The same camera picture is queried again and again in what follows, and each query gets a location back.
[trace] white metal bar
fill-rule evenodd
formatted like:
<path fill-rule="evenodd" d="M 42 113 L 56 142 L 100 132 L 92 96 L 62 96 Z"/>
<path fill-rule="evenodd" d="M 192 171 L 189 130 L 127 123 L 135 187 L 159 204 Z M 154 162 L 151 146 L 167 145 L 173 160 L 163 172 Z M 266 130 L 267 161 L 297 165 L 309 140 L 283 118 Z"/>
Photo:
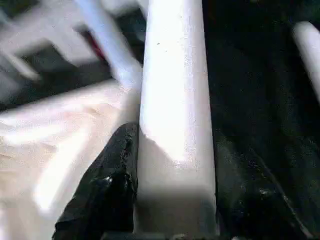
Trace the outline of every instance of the white metal bar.
<path fill-rule="evenodd" d="M 320 32 L 310 22 L 300 22 L 293 36 L 320 103 Z"/>
<path fill-rule="evenodd" d="M 136 231 L 215 231 L 215 167 L 202 2 L 150 0 Z"/>
<path fill-rule="evenodd" d="M 141 87 L 142 67 L 99 0 L 75 0 L 108 60 L 113 77 L 126 87 Z"/>

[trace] white pipe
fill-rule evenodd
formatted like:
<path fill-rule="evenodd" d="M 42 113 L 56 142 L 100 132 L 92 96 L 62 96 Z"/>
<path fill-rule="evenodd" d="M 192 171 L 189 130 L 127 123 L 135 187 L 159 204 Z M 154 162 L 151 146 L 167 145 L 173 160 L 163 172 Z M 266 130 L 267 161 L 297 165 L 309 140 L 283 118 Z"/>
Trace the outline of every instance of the white pipe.
<path fill-rule="evenodd" d="M 293 36 L 320 103 L 320 32 L 310 22 L 300 22 Z"/>
<path fill-rule="evenodd" d="M 215 166 L 202 2 L 150 0 L 136 231 L 215 231 Z"/>
<path fill-rule="evenodd" d="M 113 77 L 126 87 L 140 89 L 142 67 L 132 55 L 124 36 L 100 0 L 75 0 L 86 23 L 108 60 Z"/>

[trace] white tube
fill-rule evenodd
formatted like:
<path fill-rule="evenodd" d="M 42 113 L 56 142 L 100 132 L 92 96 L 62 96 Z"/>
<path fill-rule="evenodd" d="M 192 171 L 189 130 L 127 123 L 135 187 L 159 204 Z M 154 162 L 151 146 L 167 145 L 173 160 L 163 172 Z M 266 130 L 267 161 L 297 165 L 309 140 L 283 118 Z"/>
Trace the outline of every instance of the white tube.
<path fill-rule="evenodd" d="M 215 231 L 202 2 L 151 0 L 140 108 L 136 231 Z"/>
<path fill-rule="evenodd" d="M 300 22 L 293 36 L 320 103 L 320 32 L 310 22 Z"/>
<path fill-rule="evenodd" d="M 126 87 L 140 89 L 142 67 L 133 57 L 124 36 L 100 0 L 75 0 L 86 23 L 108 60 L 113 77 Z"/>

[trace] black object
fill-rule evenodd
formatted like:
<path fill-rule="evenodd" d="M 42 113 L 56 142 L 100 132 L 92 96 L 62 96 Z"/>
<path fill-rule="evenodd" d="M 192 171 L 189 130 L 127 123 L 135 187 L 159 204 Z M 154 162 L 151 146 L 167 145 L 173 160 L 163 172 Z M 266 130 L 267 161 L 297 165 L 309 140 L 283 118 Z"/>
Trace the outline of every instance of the black object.
<path fill-rule="evenodd" d="M 203 1 L 222 232 L 320 233 L 320 108 L 292 38 L 312 0 Z"/>
<path fill-rule="evenodd" d="M 139 127 L 122 125 L 83 175 L 55 225 L 54 240 L 100 240 L 104 232 L 133 231 Z"/>

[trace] blurry white object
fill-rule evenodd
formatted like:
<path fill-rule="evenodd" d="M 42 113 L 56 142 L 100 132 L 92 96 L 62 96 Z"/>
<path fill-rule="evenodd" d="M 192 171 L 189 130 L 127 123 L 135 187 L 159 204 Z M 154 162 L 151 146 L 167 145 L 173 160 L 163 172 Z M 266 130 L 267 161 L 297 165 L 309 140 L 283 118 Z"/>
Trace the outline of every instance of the blurry white object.
<path fill-rule="evenodd" d="M 141 88 L 142 67 L 100 0 L 75 0 L 111 67 L 113 78 L 127 88 Z"/>
<path fill-rule="evenodd" d="M 127 93 L 104 82 L 0 114 L 0 238 L 51 239 Z"/>
<path fill-rule="evenodd" d="M 151 0 L 140 108 L 137 231 L 215 231 L 202 2 Z"/>
<path fill-rule="evenodd" d="M 320 103 L 320 32 L 310 22 L 300 22 L 293 36 Z"/>

